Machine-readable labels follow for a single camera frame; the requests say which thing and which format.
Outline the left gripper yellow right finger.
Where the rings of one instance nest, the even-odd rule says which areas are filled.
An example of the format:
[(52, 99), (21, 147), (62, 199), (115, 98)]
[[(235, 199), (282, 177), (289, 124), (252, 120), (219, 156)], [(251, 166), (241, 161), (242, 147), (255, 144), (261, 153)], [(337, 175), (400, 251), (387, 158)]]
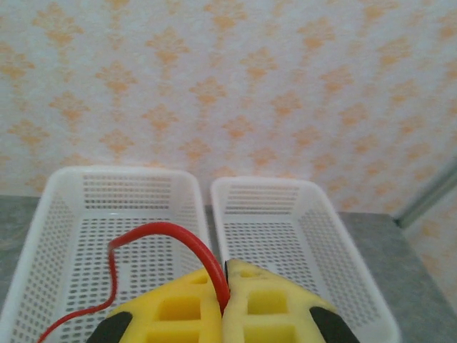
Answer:
[(225, 262), (230, 299), (222, 316), (223, 342), (358, 342), (325, 299), (267, 269)]

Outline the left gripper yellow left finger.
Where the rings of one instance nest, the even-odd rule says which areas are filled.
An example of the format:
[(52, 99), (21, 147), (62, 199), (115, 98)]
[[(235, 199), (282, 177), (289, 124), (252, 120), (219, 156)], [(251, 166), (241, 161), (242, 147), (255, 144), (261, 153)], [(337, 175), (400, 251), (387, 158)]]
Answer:
[(113, 309), (88, 342), (222, 341), (222, 315), (205, 269), (182, 276)]

